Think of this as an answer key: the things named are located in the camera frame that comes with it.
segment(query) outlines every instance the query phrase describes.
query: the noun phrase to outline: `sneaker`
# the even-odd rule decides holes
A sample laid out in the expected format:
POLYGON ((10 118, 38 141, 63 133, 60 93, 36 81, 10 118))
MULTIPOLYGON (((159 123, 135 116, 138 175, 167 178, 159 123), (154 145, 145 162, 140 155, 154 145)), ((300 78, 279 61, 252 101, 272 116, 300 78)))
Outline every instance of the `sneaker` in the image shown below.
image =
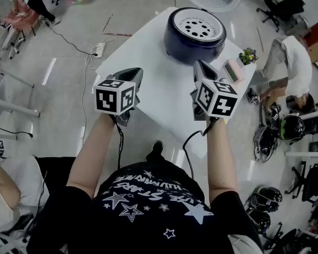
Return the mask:
POLYGON ((161 155, 161 153, 163 152, 163 149, 164 149, 164 145, 163 145, 162 141, 157 140, 154 142, 154 144, 152 146, 152 151, 155 151, 161 155))
POLYGON ((55 18, 53 22, 51 22, 52 25, 57 25, 58 23, 60 23, 61 20, 58 18, 55 18))

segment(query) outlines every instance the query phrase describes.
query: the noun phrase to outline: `potted plant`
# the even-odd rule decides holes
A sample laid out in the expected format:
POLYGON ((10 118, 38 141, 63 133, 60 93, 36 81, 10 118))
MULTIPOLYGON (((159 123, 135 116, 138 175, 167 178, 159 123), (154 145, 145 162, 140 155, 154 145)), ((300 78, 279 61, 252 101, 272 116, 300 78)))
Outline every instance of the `potted plant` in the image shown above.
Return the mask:
POLYGON ((255 63, 258 59, 255 50, 251 48, 247 48, 244 50, 243 53, 239 54, 240 60, 243 62, 244 65, 248 65, 250 63, 255 63))

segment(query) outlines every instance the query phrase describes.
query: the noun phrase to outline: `hand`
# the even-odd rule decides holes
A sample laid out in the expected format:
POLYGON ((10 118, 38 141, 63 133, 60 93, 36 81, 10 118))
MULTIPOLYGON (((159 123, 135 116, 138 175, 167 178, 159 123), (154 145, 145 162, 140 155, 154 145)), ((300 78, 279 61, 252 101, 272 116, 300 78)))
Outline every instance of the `hand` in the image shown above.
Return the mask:
POLYGON ((262 102, 265 101, 265 99, 266 99, 267 97, 270 97, 270 96, 271 96, 271 92, 266 91, 266 92, 260 94, 259 96, 260 96, 260 102, 262 103, 262 102))

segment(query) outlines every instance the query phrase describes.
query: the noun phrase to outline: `gray floor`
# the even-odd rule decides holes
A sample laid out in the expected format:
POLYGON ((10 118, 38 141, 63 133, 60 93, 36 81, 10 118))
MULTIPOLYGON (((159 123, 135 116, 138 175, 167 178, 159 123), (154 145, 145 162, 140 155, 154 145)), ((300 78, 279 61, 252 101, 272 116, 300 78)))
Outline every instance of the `gray floor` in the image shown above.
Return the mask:
MULTIPOLYGON (((60 4, 54 8, 54 14, 62 22, 54 29, 62 33, 81 50, 89 51, 105 38, 104 33, 133 34, 156 14, 173 6, 173 0, 95 0, 88 5, 66 7, 60 4)), ((177 7, 192 6, 188 0, 176 0, 177 7)), ((257 13, 257 7, 265 8, 263 0, 241 0, 239 6, 228 13, 216 16, 224 23, 227 36, 241 48, 251 47, 260 57, 258 68, 267 58, 272 40, 277 37, 270 22, 262 23, 264 18, 257 13)), ((104 56, 95 60, 93 68, 112 54, 128 37, 116 37, 107 43, 104 56)), ((8 130, 32 131, 34 138, 20 135, 18 141, 5 141, 6 156, 36 155, 38 157, 76 156, 82 143, 85 125, 81 108, 84 87, 86 55, 68 45, 60 36, 55 35, 42 25, 37 36, 30 36, 21 48, 21 53, 13 60, 6 60, 4 66, 12 73, 35 83, 30 89, 8 78, 2 88, 2 98, 13 103, 41 112, 39 119, 32 119, 16 112, 0 112, 0 127, 8 130), (56 62, 45 85, 45 75, 53 58, 56 62)), ((278 67, 276 78, 285 75, 285 67, 278 67)), ((93 70, 87 70, 84 107, 87 116, 86 137, 98 114, 93 108, 91 89, 96 78, 93 70)), ((313 69, 310 93, 318 102, 318 71, 313 69)), ((125 133, 125 146, 122 153, 122 165, 145 159, 154 140, 161 139, 165 144, 164 156, 177 162, 189 173, 186 159, 181 162, 182 143, 177 141, 166 129, 160 127, 146 114, 136 110, 125 133)), ((236 114, 228 123, 228 132, 233 154, 236 160, 239 192, 242 201, 259 184, 279 188, 282 193, 292 183, 294 176, 291 166, 299 165, 301 159, 285 158, 287 149, 282 144, 267 163, 254 162, 253 135, 258 126, 258 107, 242 99, 236 114)), ((107 156, 101 181, 106 179, 117 167, 119 135, 115 131, 107 156)), ((206 158, 198 159, 191 154, 195 179, 207 191, 206 158)), ((291 228, 304 228, 310 215, 310 203, 301 198, 292 199, 284 195, 280 209, 271 214, 272 225, 269 233, 279 221, 285 223, 285 232, 291 228)))

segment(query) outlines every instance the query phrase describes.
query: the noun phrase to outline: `person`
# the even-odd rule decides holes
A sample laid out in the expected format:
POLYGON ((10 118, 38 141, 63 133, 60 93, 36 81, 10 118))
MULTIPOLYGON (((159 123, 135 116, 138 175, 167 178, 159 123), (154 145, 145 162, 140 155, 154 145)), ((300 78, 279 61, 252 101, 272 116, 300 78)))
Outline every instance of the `person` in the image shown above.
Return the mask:
POLYGON ((69 254, 204 248, 262 253, 237 192, 224 119, 207 134, 210 207, 197 182, 161 155, 161 141, 154 143, 146 162, 115 171, 94 197, 113 128, 111 117, 101 114, 66 187, 51 194, 41 211, 27 253, 58 253, 65 244, 69 254))
POLYGON ((0 232, 20 226, 25 216, 43 207, 49 194, 65 186, 74 159, 28 156, 0 161, 0 232))
MULTIPOLYGON (((13 2, 13 11, 15 14, 19 14, 19 4, 17 0, 11 0, 13 2)), ((55 18, 53 14, 51 14, 42 0, 24 0, 24 2, 36 13, 48 19, 52 25, 56 25, 60 23, 58 18, 55 18)))
POLYGON ((259 95, 260 101, 268 98, 265 109, 271 113, 271 105, 279 97, 294 96, 299 111, 309 113, 314 106, 314 99, 308 92, 312 64, 306 49, 294 36, 275 39, 265 67, 257 72, 263 80, 270 80, 276 66, 282 62, 287 66, 287 77, 268 82, 269 88, 259 95))

